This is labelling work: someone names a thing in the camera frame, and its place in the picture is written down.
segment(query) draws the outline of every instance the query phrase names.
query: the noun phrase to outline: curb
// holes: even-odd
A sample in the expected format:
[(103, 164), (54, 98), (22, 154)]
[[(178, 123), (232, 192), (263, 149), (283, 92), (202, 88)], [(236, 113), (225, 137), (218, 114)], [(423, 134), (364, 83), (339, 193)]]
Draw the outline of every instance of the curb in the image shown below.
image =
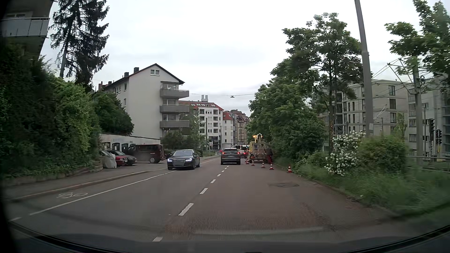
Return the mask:
[[(281, 165), (275, 164), (275, 163), (274, 163), (274, 165), (276, 165), (278, 168), (281, 168), (282, 170), (284, 170), (283, 167), (282, 167)], [(327, 184), (322, 183), (322, 182), (320, 182), (320, 181), (317, 181), (317, 180), (315, 180), (315, 179), (310, 179), (310, 178), (304, 178), (304, 179), (306, 179), (306, 180), (308, 180), (308, 181), (311, 181), (311, 182), (314, 182), (314, 183), (317, 183), (317, 184), (320, 184), (320, 185), (322, 185), (322, 186), (325, 186), (325, 187), (327, 187), (327, 188), (330, 189), (330, 190), (333, 190), (333, 191), (335, 191), (335, 192), (337, 192), (337, 193), (340, 193), (340, 194), (345, 195), (345, 196), (347, 196), (347, 197), (349, 197), (349, 198), (351, 198), (351, 199), (354, 199), (355, 201), (357, 201), (357, 202), (359, 202), (359, 203), (361, 203), (361, 204), (366, 205), (365, 203), (360, 202), (360, 199), (358, 199), (356, 196), (354, 196), (353, 194), (350, 194), (350, 193), (348, 193), (348, 192), (346, 192), (346, 191), (343, 191), (343, 190), (338, 189), (338, 188), (336, 188), (336, 187), (327, 185)], [(387, 209), (387, 208), (384, 208), (384, 207), (382, 207), (382, 206), (379, 206), (379, 205), (377, 205), (377, 204), (368, 204), (368, 205), (369, 205), (369, 207), (373, 207), (373, 208), (376, 208), (376, 209), (380, 209), (381, 211), (384, 211), (384, 212), (385, 212), (386, 214), (388, 214), (391, 218), (401, 217), (400, 214), (398, 214), (398, 213), (396, 213), (396, 212), (394, 212), (394, 211), (391, 211), (391, 210), (389, 210), (389, 209)]]
[[(212, 159), (212, 158), (215, 158), (215, 156), (207, 157), (207, 158), (203, 159), (203, 161), (204, 160), (209, 160), (209, 159)], [(159, 171), (159, 170), (163, 170), (163, 169), (166, 169), (166, 168), (164, 167), (164, 168), (160, 168), (160, 169), (152, 170), (152, 171), (133, 172), (133, 173), (130, 173), (130, 174), (125, 174), (125, 175), (120, 175), (120, 176), (113, 176), (113, 177), (110, 177), (110, 178), (99, 179), (99, 180), (90, 181), (90, 182), (86, 182), (86, 183), (82, 183), (82, 184), (78, 184), (78, 185), (71, 185), (71, 186), (67, 186), (67, 187), (63, 187), (63, 188), (58, 188), (58, 189), (53, 189), (53, 190), (33, 193), (33, 194), (20, 196), (20, 197), (16, 197), (16, 198), (11, 198), (11, 199), (5, 198), (4, 201), (6, 203), (20, 202), (20, 201), (23, 201), (23, 200), (26, 200), (26, 199), (32, 199), (32, 198), (40, 197), (40, 196), (43, 196), (43, 195), (48, 195), (48, 194), (60, 192), (60, 191), (63, 191), (63, 190), (78, 189), (78, 188), (82, 188), (82, 187), (86, 187), (86, 186), (90, 186), (90, 185), (96, 185), (96, 184), (100, 184), (100, 183), (104, 183), (104, 182), (109, 182), (109, 181), (121, 179), (121, 178), (128, 177), (128, 176), (135, 176), (135, 175), (144, 174), (144, 173), (148, 173), (148, 172)]]

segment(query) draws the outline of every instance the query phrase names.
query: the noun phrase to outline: sidewalk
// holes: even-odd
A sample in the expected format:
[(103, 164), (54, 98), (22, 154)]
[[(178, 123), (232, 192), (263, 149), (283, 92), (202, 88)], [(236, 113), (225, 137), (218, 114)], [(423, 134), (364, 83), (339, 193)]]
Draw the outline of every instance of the sidewalk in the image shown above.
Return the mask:
[[(200, 158), (201, 161), (218, 156), (209, 156)], [(112, 181), (127, 176), (138, 175), (142, 173), (162, 170), (167, 168), (166, 161), (157, 164), (137, 163), (134, 166), (125, 166), (115, 169), (103, 169), (97, 173), (87, 173), (79, 176), (69, 176), (61, 179), (48, 180), (31, 184), (17, 185), (4, 188), (4, 198), (8, 200), (23, 200), (50, 194), (55, 191), (76, 189), (88, 185), (99, 184), (102, 182)]]

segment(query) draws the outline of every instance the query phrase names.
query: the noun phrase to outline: balcony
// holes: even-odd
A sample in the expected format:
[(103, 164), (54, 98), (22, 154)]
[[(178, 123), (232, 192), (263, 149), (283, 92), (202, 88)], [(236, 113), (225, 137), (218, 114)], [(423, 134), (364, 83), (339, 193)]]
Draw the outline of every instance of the balcony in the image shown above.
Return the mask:
[(189, 120), (168, 120), (168, 121), (160, 121), (160, 128), (183, 128), (190, 127)]
[(159, 106), (161, 113), (189, 113), (188, 105), (164, 104)]
[(1, 20), (2, 37), (47, 36), (50, 18), (11, 18)]
[(165, 99), (182, 99), (189, 97), (189, 90), (179, 90), (176, 84), (163, 83), (159, 96)]

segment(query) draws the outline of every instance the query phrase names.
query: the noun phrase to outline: white flowering shrub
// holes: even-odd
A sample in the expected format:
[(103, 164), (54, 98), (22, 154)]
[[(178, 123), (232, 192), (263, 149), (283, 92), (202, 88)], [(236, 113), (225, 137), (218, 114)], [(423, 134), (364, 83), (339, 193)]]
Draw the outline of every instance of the white flowering shrub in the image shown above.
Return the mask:
[(330, 174), (345, 176), (352, 168), (356, 167), (358, 158), (356, 151), (365, 133), (352, 131), (349, 134), (338, 135), (333, 138), (334, 149), (327, 159), (325, 168)]

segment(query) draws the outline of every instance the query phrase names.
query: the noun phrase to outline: bicycle symbol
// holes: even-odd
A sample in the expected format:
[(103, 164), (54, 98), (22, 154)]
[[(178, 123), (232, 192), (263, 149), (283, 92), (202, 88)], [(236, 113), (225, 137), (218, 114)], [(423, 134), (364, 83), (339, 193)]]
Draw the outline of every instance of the bicycle symbol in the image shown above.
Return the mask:
[(80, 197), (80, 196), (84, 196), (87, 195), (87, 193), (73, 193), (73, 192), (66, 192), (66, 193), (61, 193), (57, 196), (57, 198), (62, 198), (62, 199), (67, 199), (67, 198), (71, 198), (71, 197)]

